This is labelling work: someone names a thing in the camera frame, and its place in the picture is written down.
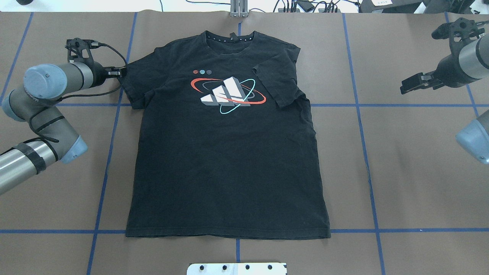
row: white paper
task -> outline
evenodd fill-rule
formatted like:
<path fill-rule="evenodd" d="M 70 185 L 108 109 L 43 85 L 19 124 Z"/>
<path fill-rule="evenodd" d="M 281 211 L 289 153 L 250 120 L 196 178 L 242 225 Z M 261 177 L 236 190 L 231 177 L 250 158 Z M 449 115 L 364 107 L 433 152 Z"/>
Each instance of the white paper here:
<path fill-rule="evenodd" d="M 387 6 L 387 5 L 392 5 L 392 0 L 372 0 L 372 3 L 374 6 Z"/>

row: black strap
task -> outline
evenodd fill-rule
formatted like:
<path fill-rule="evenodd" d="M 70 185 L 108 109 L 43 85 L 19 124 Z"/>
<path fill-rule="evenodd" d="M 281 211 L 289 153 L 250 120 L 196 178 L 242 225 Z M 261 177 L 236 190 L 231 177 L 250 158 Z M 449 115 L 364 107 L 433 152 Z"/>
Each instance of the black strap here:
<path fill-rule="evenodd" d="M 46 162 L 44 159 L 27 144 L 22 142 L 12 148 L 21 151 L 32 162 L 36 168 L 36 175 L 46 170 Z"/>

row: robotic arm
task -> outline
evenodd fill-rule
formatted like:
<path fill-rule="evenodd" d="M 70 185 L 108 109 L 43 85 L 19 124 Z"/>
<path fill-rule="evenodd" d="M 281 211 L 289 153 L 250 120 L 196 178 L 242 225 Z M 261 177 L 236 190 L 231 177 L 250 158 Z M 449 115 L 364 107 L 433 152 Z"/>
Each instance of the robotic arm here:
<path fill-rule="evenodd" d="M 82 137 L 61 114 L 57 103 L 73 96 L 63 95 L 102 85 L 107 78 L 121 77 L 126 68 L 103 67 L 93 60 L 90 49 L 111 46 L 94 40 L 67 40 L 68 63 L 41 64 L 29 68 L 19 85 L 5 96 L 3 111 L 16 121 L 27 121 L 39 137 L 21 142 L 0 155 L 0 195 L 61 160 L 69 163 L 87 150 Z"/>
<path fill-rule="evenodd" d="M 435 71 L 420 72 L 403 80 L 401 94 L 431 87 L 458 88 L 489 76 L 489 38 L 484 36 L 483 28 L 479 29 L 488 23 L 459 18 L 440 25 L 431 37 L 449 38 L 451 54 L 438 63 Z M 489 164 L 489 111 L 460 131 L 456 139 L 478 161 Z"/>

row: shirt neckline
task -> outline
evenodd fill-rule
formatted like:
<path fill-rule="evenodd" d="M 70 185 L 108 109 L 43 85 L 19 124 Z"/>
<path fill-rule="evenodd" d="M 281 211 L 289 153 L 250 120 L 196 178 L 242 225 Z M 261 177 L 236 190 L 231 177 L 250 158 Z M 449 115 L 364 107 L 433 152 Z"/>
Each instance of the shirt neckline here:
<path fill-rule="evenodd" d="M 206 47 L 207 50 L 209 50 L 213 54 L 215 54 L 217 56 L 238 56 L 238 55 L 241 55 L 241 54 L 246 53 L 247 51 L 249 51 L 250 48 L 252 48 L 252 46 L 255 44 L 254 43 L 255 40 L 259 36 L 259 33 L 257 31 L 253 31 L 249 35 L 236 36 L 236 37 L 233 38 L 233 37 L 220 36 L 220 35 L 214 34 L 214 33 L 212 33 L 212 32 L 210 32 L 210 31 L 207 30 L 207 31 L 201 33 L 200 36 L 202 38 L 203 45 Z M 245 43 L 249 43 L 249 45 L 246 48 L 244 48 L 241 51 L 239 51 L 239 52 L 235 52 L 235 53 L 219 53 L 219 52 L 216 52 L 213 48 L 211 48 L 209 46 L 209 44 L 207 43 L 208 40 L 218 41 L 218 42 L 221 42 L 221 43 L 241 43 L 241 42 L 245 42 Z"/>

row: clothing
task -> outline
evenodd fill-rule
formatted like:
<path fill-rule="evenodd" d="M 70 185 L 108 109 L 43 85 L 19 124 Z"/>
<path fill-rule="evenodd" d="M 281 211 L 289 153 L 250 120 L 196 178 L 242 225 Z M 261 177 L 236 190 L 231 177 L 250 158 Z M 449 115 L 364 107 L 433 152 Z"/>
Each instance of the clothing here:
<path fill-rule="evenodd" d="M 299 51 L 206 31 L 128 65 L 145 110 L 126 236 L 331 237 Z"/>

